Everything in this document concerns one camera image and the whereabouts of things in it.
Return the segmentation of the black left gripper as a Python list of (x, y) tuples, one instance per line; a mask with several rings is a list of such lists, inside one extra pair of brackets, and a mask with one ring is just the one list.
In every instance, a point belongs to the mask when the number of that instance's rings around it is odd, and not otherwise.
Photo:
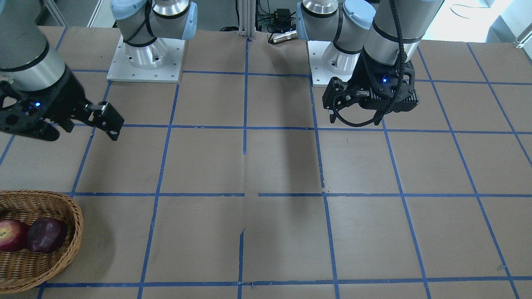
[(330, 123), (339, 119), (352, 124), (340, 116), (340, 110), (355, 103), (366, 110), (406, 110), (406, 63), (397, 58), (389, 66), (363, 50), (351, 79), (345, 82), (333, 76), (323, 95)]

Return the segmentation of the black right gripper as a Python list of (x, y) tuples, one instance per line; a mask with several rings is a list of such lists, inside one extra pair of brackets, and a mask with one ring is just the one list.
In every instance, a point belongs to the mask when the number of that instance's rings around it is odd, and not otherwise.
[(39, 122), (41, 134), (59, 133), (45, 119), (59, 125), (66, 132), (72, 132), (73, 120), (78, 120), (105, 131), (112, 141), (118, 140), (125, 119), (110, 102), (92, 104), (87, 100), (85, 91), (74, 74), (65, 74), (61, 77), (59, 82), (51, 88), (50, 95), (53, 97), (53, 102), (42, 117), (43, 120)]

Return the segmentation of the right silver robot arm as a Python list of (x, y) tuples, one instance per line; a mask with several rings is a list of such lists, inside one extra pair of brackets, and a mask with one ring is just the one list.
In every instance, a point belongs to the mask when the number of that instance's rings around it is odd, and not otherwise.
[[(110, 10), (102, 12), (104, 4)], [(74, 120), (97, 127), (116, 141), (124, 118), (112, 104), (94, 104), (56, 47), (38, 28), (45, 11), (57, 24), (117, 24), (123, 58), (132, 70), (171, 63), (167, 40), (191, 40), (198, 7), (191, 0), (2, 0), (1, 131), (45, 141), (71, 132)]]

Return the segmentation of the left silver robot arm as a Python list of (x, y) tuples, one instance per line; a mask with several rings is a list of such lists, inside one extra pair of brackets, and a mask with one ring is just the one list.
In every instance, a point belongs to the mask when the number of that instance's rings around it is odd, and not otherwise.
[(298, 3), (301, 40), (328, 42), (323, 62), (333, 76), (322, 96), (331, 123), (378, 125), (391, 112), (419, 104), (411, 57), (442, 0), (304, 0)]

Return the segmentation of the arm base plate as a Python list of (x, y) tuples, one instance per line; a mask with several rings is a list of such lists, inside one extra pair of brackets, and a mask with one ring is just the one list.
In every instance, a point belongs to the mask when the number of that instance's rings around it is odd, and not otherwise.
[(125, 83), (179, 83), (185, 40), (158, 38), (145, 47), (118, 40), (107, 79)]
[(326, 87), (333, 76), (343, 81), (351, 78), (359, 54), (342, 53), (328, 41), (310, 40), (307, 48), (314, 87)]

